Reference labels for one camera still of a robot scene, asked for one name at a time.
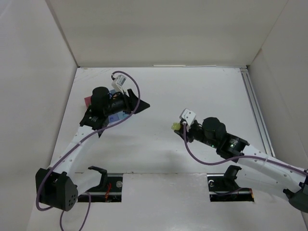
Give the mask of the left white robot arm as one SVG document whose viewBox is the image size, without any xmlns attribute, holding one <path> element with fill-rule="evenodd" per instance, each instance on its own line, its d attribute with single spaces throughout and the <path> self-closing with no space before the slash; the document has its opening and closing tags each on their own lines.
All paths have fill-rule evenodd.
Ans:
<svg viewBox="0 0 308 231">
<path fill-rule="evenodd" d="M 86 172 L 77 176 L 77 167 L 102 133 L 112 127 L 109 116 L 123 112 L 131 117 L 149 107 L 150 104 L 136 96 L 132 89 L 110 94 L 106 87 L 95 88 L 77 133 L 65 152 L 47 168 L 40 168 L 35 175 L 37 209 L 69 211 L 81 194 L 91 188 L 104 188 L 107 184 L 107 170 L 90 166 Z M 40 207 L 40 204 L 46 205 L 46 208 Z"/>
</svg>

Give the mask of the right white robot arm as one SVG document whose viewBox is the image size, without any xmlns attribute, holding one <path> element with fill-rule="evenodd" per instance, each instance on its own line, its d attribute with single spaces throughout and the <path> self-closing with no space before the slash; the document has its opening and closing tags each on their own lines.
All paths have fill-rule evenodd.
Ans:
<svg viewBox="0 0 308 231">
<path fill-rule="evenodd" d="M 235 190 L 250 188 L 273 194 L 286 200 L 295 209 L 308 211 L 308 171 L 280 161 L 263 153 L 248 141 L 226 131 L 226 126 L 216 117 L 208 117 L 201 124 L 182 119 L 172 125 L 184 144 L 198 141 L 216 150 L 222 160 L 205 162 L 198 159 L 189 148 L 187 152 L 198 163 L 217 166 L 232 164 L 224 173 L 224 180 Z"/>
</svg>

